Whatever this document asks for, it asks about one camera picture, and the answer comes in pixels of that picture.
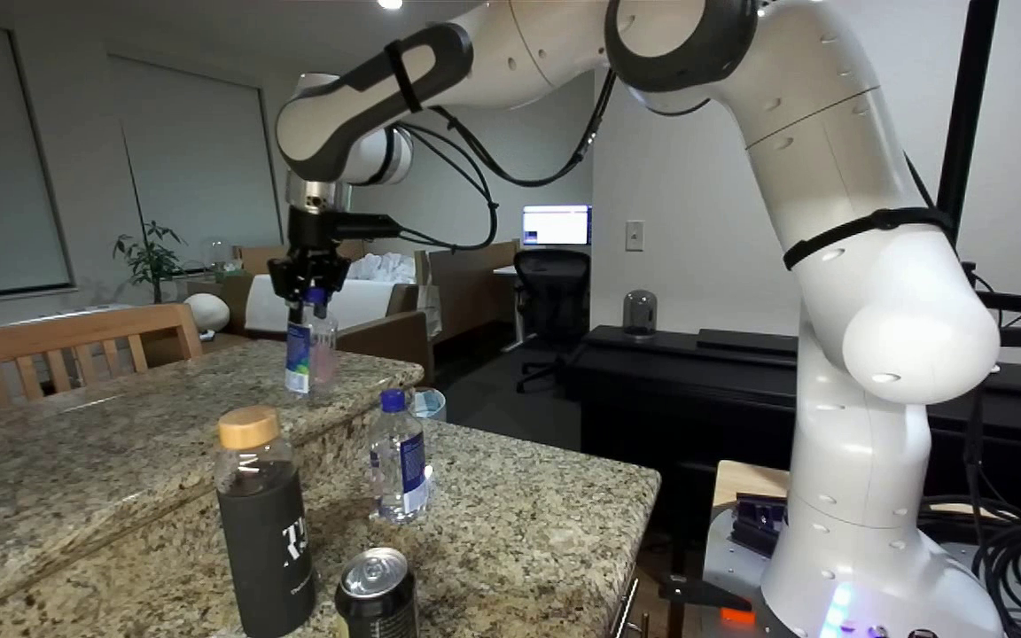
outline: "plastic water bottle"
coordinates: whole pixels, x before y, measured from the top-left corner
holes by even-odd
[[[292,442],[274,409],[237,409],[215,427],[215,495],[246,636],[286,636],[316,609],[310,524]]]
[[[328,313],[330,296],[310,287],[306,296],[306,326],[310,326],[310,392],[328,398],[336,376],[336,324]]]
[[[440,500],[435,492],[435,461],[442,448],[442,422],[446,422],[446,398],[435,385],[416,385],[407,392],[407,416],[417,422],[426,435],[426,481],[429,481],[429,504]]]
[[[302,307],[292,307],[286,326],[286,391],[292,392],[330,392],[336,374],[336,324],[328,317],[330,296],[310,287]]]
[[[413,520],[429,511],[434,481],[429,439],[423,422],[407,416],[403,391],[391,385],[380,392],[380,416],[368,422],[368,481],[377,518]]]

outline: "black water bottle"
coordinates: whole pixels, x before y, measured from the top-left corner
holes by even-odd
[[[215,495],[243,628],[292,636],[316,607],[302,481],[274,409],[219,420]]]

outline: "wall outlet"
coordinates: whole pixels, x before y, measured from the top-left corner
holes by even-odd
[[[624,225],[624,253],[644,253],[644,225],[643,220]]]

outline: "soda can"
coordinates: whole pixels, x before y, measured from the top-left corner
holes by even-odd
[[[391,545],[357,553],[334,600],[351,638],[416,638],[416,573]]]

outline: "granite countertop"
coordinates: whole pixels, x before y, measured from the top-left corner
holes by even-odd
[[[252,339],[146,376],[0,411],[0,600],[113,535],[211,492],[212,427],[243,405],[274,405],[310,442],[365,416],[382,385],[423,369],[342,353],[330,400],[284,392],[284,344]]]
[[[344,638],[334,589],[355,553],[396,545],[416,570],[423,638],[608,636],[634,570],[660,474],[634,465],[442,427],[435,504],[368,520],[365,429],[302,473],[319,607],[299,638]],[[0,604],[0,636],[243,636],[215,500],[104,545]]]

